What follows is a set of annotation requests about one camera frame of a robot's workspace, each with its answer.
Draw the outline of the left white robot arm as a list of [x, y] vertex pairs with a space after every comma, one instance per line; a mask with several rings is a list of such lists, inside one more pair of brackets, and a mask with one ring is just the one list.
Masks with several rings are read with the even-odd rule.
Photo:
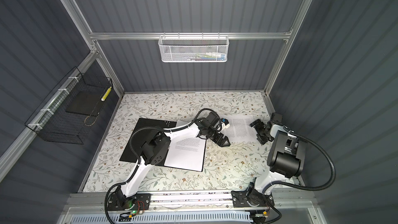
[[230, 126], [227, 119], [208, 109], [207, 117], [196, 115], [189, 123], [179, 127], [143, 127], [138, 121], [127, 143], [132, 154], [127, 159], [134, 163], [124, 182], [111, 186], [106, 194], [104, 208], [108, 211], [142, 211], [149, 207], [150, 194], [139, 194], [138, 189], [154, 166], [201, 172], [203, 170], [206, 141], [220, 147], [230, 146], [222, 133]]

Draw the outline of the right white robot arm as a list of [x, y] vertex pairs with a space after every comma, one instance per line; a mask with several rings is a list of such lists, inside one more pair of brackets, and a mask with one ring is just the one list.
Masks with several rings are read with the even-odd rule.
[[262, 145], [272, 142], [267, 157], [268, 169], [247, 188], [246, 199], [251, 206], [265, 203], [263, 196], [270, 199], [276, 181], [299, 176], [303, 171], [308, 143], [293, 135], [290, 129], [282, 124], [282, 120], [281, 114], [272, 113], [267, 123], [258, 119], [250, 124], [256, 130], [257, 140]]

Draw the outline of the grey folder with black inside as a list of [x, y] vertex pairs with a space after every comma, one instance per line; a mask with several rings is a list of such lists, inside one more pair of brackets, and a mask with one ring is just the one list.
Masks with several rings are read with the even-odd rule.
[[[174, 128], [176, 126], [176, 122], [174, 121], [164, 121], [164, 120], [155, 120], [155, 119], [145, 119], [145, 118], [140, 118], [135, 126], [135, 131], [137, 131], [139, 128], [143, 127], [157, 127], [157, 128]], [[154, 148], [154, 143], [151, 141], [153, 138], [153, 130], [143, 130], [136, 134], [134, 137], [131, 137], [129, 141], [132, 143], [134, 150], [136, 151], [137, 154], [141, 155], [143, 158], [145, 158], [144, 154], [144, 148], [146, 147], [147, 149], [153, 149]], [[167, 153], [168, 153], [169, 148], [162, 153], [162, 158], [160, 159], [159, 163], [156, 165], [159, 167], [165, 167], [164, 166], [164, 161], [166, 159]]]

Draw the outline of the printed sheet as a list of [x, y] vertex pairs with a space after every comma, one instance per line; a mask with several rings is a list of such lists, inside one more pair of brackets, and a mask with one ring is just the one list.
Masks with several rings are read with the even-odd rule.
[[225, 115], [230, 126], [222, 131], [229, 138], [231, 144], [258, 143], [257, 132], [250, 126], [257, 118], [253, 115]]
[[171, 143], [164, 166], [202, 172], [206, 141], [198, 137], [199, 132], [197, 125], [189, 127], [186, 122], [178, 120], [172, 132], [166, 134]]

